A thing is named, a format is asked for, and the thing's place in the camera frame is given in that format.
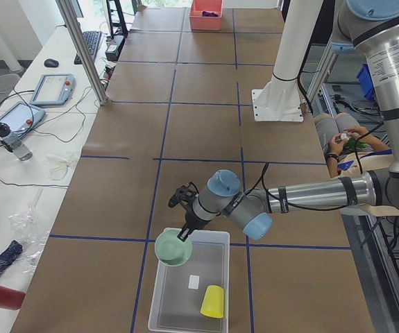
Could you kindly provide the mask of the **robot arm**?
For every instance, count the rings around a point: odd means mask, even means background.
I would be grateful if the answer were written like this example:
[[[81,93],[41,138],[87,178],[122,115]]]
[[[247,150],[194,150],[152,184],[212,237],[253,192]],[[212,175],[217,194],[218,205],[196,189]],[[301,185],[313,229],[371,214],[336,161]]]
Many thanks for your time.
[[[332,39],[366,58],[388,142],[347,122],[344,116],[318,117],[316,131],[336,129],[323,142],[328,178],[320,182],[267,187],[262,179],[242,189],[232,171],[216,171],[202,189],[192,182],[177,188],[169,207],[185,210],[179,242],[218,216],[249,239],[261,239],[274,213],[327,212],[353,207],[374,216],[399,214],[399,1],[343,1],[334,14]]]

